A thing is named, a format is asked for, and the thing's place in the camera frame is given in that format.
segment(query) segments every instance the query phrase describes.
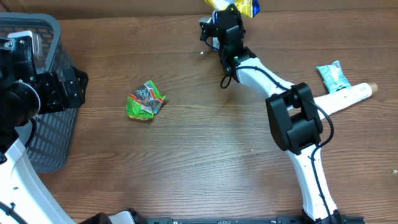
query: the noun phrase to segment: wire mesh basket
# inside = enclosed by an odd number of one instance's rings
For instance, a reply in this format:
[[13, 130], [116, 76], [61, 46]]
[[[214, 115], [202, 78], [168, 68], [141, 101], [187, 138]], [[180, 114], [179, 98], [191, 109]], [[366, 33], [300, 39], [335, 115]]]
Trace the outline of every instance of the wire mesh basket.
[[[16, 12], [0, 13], [0, 36], [30, 30], [42, 38], [43, 57], [35, 59], [37, 73], [55, 71], [63, 81], [62, 68], [73, 66], [68, 52], [60, 42], [60, 26], [46, 14], [26, 14]], [[27, 155], [36, 172], [53, 172], [62, 169], [67, 163], [73, 129], [78, 109], [42, 114], [36, 118], [35, 138], [27, 148]], [[22, 142], [31, 132], [31, 124], [17, 128]]]

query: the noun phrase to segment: wood grain surface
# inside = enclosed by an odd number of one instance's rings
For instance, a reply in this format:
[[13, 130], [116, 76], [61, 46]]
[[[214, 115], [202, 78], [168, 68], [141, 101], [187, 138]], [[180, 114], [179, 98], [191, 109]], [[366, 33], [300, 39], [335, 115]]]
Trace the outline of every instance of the wood grain surface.
[[7, 9], [0, 2], [0, 12], [7, 12]]
[[[262, 12], [397, 8], [398, 0], [258, 0]], [[204, 0], [0, 0], [11, 12], [50, 14], [56, 19], [210, 14]]]
[[[300, 214], [299, 183], [263, 100], [238, 83], [220, 88], [218, 54], [199, 41], [199, 18], [60, 21], [90, 82], [66, 167], [40, 178], [75, 221], [128, 207], [145, 217]], [[315, 96], [327, 93], [315, 66], [334, 60], [351, 84], [379, 85], [331, 117], [323, 166], [342, 213], [398, 223], [398, 9], [261, 13], [244, 25], [244, 43], [263, 64]], [[153, 121], [131, 120], [127, 96], [148, 80], [167, 101]]]

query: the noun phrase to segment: crumpled snack wrapper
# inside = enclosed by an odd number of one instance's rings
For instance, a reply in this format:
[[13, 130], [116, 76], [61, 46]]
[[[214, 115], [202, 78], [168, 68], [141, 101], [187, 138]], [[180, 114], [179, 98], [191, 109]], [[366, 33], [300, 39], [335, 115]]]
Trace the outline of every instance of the crumpled snack wrapper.
[[351, 84], [343, 74], [340, 62], [337, 60], [331, 65], [317, 66], [323, 78], [323, 83], [328, 88], [329, 93], [335, 93], [343, 88], [351, 88]]
[[159, 112], [165, 98], [166, 96], [162, 96], [155, 84], [149, 80], [128, 96], [127, 115], [132, 119], [152, 119]]
[[248, 18], [253, 18], [260, 11], [258, 0], [205, 0], [214, 10], [225, 10], [230, 4], [235, 4], [236, 8]]

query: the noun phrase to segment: black cable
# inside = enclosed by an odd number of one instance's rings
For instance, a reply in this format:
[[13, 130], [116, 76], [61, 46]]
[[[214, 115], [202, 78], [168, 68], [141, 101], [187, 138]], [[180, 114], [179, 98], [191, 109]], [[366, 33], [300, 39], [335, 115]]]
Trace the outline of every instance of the black cable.
[[[225, 57], [224, 57], [224, 53], [225, 53], [226, 49], [227, 49], [227, 46], [224, 45], [223, 49], [221, 50], [221, 63], [223, 64], [223, 67], [226, 69], [226, 73], [225, 73], [224, 77], [221, 79], [221, 82], [220, 82], [220, 87], [222, 89], [227, 88], [229, 86], [229, 84], [231, 83], [231, 80], [232, 80], [231, 71], [228, 71], [228, 64], [226, 63]], [[229, 80], [228, 80], [228, 83], [225, 86], [223, 86], [223, 83], [224, 83], [226, 77], [229, 77]]]
[[215, 50], [215, 51], [218, 51], [218, 48], [216, 48], [216, 47], [212, 46], [211, 44], [209, 44], [209, 43], [207, 42], [207, 40], [205, 41], [205, 43], [206, 43], [207, 46], [209, 46], [209, 48], [211, 48], [211, 49], [213, 49], [213, 50]]
[[316, 107], [317, 110], [321, 111], [321, 113], [325, 116], [325, 118], [328, 121], [329, 126], [330, 126], [330, 135], [329, 135], [328, 139], [326, 139], [326, 141], [322, 142], [321, 144], [317, 145], [316, 148], [312, 151], [311, 157], [309, 157], [309, 158], [311, 159], [311, 165], [312, 165], [312, 169], [313, 169], [313, 174], [315, 176], [315, 181], [317, 182], [317, 186], [318, 186], [318, 190], [319, 190], [319, 196], [322, 198], [323, 204], [325, 205], [325, 208], [326, 208], [326, 212], [328, 213], [329, 223], [332, 224], [332, 219], [331, 219], [329, 207], [328, 207], [328, 204], [326, 203], [325, 196], [324, 196], [324, 194], [322, 192], [322, 188], [321, 188], [321, 185], [319, 183], [317, 169], [315, 168], [315, 153], [321, 147], [325, 146], [326, 144], [328, 144], [331, 141], [331, 139], [333, 138], [333, 135], [335, 134], [335, 127], [333, 126], [333, 122], [331, 121], [331, 119], [328, 116], [328, 114], [320, 106], [318, 106], [316, 103], [314, 103], [312, 101], [308, 101], [308, 100], [306, 100], [306, 101], [308, 103], [312, 104], [314, 107]]
[[269, 78], [269, 80], [271, 80], [273, 83], [275, 83], [275, 85], [283, 90], [289, 90], [289, 88], [286, 88], [284, 86], [282, 86], [279, 82], [277, 82], [270, 74], [268, 74], [268, 72], [266, 72], [265, 70], [256, 67], [256, 66], [239, 66], [236, 67], [235, 70], [239, 70], [239, 69], [254, 69], [257, 70], [261, 73], [263, 73], [267, 78]]
[[32, 123], [32, 131], [30, 132], [29, 139], [27, 139], [27, 142], [25, 143], [26, 149], [30, 146], [30, 144], [32, 143], [33, 138], [35, 137], [35, 134], [36, 134], [36, 127], [37, 127], [36, 120], [34, 118], [31, 118], [30, 122]]
[[14, 212], [15, 204], [12, 204], [11, 206], [12, 208], [9, 208], [7, 205], [0, 202], [0, 209], [3, 210], [7, 216], [11, 216], [19, 224], [27, 224], [27, 222], [25, 222], [25, 220], [21, 216]]

